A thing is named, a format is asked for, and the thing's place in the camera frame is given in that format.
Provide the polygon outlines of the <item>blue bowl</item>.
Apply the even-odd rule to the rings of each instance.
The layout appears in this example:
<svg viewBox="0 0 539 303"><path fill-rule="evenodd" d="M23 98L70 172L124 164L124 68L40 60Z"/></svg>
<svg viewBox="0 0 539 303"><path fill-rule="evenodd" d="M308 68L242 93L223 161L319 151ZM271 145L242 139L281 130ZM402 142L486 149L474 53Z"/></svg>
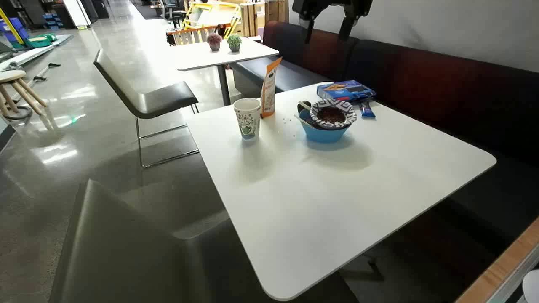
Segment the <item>blue bowl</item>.
<svg viewBox="0 0 539 303"><path fill-rule="evenodd" d="M309 110L299 110L298 117L299 117L299 125L303 127L306 139L309 142L316 142L316 144L335 144L343 137L343 134L348 129L348 127L346 129L340 129L340 130L319 129L309 119Z"/></svg>

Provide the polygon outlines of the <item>patterned paper bowl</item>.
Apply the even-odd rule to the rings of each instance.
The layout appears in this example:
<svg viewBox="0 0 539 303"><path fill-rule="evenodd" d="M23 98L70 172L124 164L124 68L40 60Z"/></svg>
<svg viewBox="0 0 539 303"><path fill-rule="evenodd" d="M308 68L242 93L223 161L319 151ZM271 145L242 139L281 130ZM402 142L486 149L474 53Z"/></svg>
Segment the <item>patterned paper bowl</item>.
<svg viewBox="0 0 539 303"><path fill-rule="evenodd" d="M309 119L324 130L340 130L356 120L356 114L348 103L316 102L309 108Z"/></svg>

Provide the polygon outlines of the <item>paper cup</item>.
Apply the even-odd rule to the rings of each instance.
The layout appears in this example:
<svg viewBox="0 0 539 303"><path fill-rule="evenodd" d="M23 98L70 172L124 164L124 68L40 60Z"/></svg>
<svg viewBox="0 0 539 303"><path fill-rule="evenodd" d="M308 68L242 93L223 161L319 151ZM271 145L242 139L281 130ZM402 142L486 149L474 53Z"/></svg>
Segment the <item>paper cup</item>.
<svg viewBox="0 0 539 303"><path fill-rule="evenodd" d="M237 100L234 103L239 134L244 140L254 140L259 135L259 108L257 100Z"/></svg>

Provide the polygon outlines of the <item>orange snack pouch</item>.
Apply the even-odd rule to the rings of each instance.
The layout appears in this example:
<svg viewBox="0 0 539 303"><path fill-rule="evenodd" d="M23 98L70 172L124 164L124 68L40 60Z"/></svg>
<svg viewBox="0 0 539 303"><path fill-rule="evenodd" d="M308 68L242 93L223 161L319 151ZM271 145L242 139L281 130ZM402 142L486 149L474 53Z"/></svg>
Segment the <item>orange snack pouch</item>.
<svg viewBox="0 0 539 303"><path fill-rule="evenodd" d="M267 119L274 114L274 80L276 70L281 65L281 58L274 60L266 66L266 78L260 88L260 117Z"/></svg>

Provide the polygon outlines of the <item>blue cookie box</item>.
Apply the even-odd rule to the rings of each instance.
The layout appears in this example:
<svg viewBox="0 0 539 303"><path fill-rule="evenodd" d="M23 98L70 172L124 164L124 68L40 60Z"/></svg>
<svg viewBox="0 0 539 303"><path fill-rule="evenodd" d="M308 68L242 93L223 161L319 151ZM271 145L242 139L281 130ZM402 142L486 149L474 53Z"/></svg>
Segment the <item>blue cookie box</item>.
<svg viewBox="0 0 539 303"><path fill-rule="evenodd" d="M360 102L375 97L375 92L365 85L356 83L355 80L338 82L331 85L319 85L316 95L321 100L345 100L345 102Z"/></svg>

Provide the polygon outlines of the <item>blue snack bar wrapper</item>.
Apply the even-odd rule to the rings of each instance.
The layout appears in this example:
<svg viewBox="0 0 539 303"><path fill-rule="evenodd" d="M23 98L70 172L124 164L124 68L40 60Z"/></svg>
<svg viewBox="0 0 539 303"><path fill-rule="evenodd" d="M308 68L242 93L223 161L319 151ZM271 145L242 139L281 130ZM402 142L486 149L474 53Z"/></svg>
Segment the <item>blue snack bar wrapper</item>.
<svg viewBox="0 0 539 303"><path fill-rule="evenodd" d="M373 115L373 112L370 108L370 100L362 100L360 102L360 117L363 120L375 120L375 115Z"/></svg>

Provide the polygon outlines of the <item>black cushioned chair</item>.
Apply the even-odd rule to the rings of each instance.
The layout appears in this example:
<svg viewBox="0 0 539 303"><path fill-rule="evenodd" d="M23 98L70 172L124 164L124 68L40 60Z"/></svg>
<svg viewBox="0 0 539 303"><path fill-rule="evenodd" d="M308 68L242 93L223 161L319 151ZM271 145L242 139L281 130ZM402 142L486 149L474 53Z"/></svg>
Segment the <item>black cushioned chair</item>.
<svg viewBox="0 0 539 303"><path fill-rule="evenodd" d="M143 135L139 132L139 122L141 120L151 120L158 119L161 115L168 115L171 112L176 112L180 108L190 107L193 114L198 112L198 100L188 88L185 82L178 82L168 87L161 87L146 93L138 93L114 68L112 61L104 55L102 50L99 50L92 60L94 68L99 71L99 75L104 78L107 87L116 93L116 97L121 100L121 103L126 107L126 110L134 117L134 132L136 132L136 151L138 151L138 166L141 169L153 169L158 166L163 166L166 162L186 159L195 152L186 152L180 156L173 156L163 161L158 161L154 164L144 164L143 162L143 151L141 142L151 137L163 135L164 132L175 132L180 127L171 127L170 130L159 130L148 135Z"/></svg>

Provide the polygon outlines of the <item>green pot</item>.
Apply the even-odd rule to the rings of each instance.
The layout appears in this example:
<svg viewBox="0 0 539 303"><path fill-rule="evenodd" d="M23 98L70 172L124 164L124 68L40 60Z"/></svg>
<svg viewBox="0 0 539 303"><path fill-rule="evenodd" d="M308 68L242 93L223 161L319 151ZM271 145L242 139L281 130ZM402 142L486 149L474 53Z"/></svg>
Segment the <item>green pot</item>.
<svg viewBox="0 0 539 303"><path fill-rule="evenodd" d="M240 44L242 44L242 39L237 34L230 34L227 38L227 46L228 46L230 53L239 53L240 51Z"/></svg>

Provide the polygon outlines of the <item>dark red pot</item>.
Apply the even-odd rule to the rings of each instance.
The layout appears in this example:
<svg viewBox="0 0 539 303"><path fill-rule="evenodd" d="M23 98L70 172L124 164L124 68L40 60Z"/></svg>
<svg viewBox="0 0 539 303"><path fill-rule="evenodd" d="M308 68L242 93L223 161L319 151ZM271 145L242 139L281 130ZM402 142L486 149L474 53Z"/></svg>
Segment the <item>dark red pot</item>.
<svg viewBox="0 0 539 303"><path fill-rule="evenodd" d="M208 34L205 43L212 53L217 53L220 50L222 38L218 34Z"/></svg>

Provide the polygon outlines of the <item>grey chair near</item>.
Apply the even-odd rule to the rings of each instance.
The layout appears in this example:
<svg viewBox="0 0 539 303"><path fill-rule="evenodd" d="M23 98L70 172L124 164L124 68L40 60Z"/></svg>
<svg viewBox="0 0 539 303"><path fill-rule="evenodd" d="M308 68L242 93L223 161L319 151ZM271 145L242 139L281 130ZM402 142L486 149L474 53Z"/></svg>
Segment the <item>grey chair near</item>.
<svg viewBox="0 0 539 303"><path fill-rule="evenodd" d="M48 303L262 303L230 220L166 233L90 181L74 204Z"/></svg>

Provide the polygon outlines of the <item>black bench seat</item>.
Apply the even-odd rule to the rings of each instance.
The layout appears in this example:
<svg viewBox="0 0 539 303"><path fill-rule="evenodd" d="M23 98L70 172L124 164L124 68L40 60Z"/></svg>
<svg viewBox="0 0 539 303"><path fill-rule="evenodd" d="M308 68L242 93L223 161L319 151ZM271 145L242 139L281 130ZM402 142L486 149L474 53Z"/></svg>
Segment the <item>black bench seat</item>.
<svg viewBox="0 0 539 303"><path fill-rule="evenodd" d="M271 23L262 44L282 58L276 85L289 92L316 82L355 80L377 100L414 120L473 144L496 159L479 181L424 216L409 235L464 284L463 300L479 303L505 282L490 268L539 218L539 75L375 41Z"/></svg>

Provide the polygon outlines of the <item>wooden stool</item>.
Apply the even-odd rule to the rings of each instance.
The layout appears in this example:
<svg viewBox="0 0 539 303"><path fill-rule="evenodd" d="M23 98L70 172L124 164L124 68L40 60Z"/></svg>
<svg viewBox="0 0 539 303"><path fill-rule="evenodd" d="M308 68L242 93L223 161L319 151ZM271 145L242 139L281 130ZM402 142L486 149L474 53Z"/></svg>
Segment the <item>wooden stool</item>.
<svg viewBox="0 0 539 303"><path fill-rule="evenodd" d="M25 71L0 73L0 115L8 124L28 124L36 115L47 130L55 130L55 122L48 117L47 103L25 83ZM23 102L18 105L6 92L10 87Z"/></svg>

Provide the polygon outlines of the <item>wooden rail frame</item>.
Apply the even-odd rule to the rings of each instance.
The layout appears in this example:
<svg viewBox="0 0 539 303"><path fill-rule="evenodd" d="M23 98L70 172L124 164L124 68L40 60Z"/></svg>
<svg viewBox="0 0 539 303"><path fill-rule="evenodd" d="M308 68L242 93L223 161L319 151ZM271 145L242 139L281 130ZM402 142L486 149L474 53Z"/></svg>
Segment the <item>wooden rail frame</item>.
<svg viewBox="0 0 539 303"><path fill-rule="evenodd" d="M537 260L539 218L456 299L456 303L506 300Z"/></svg>

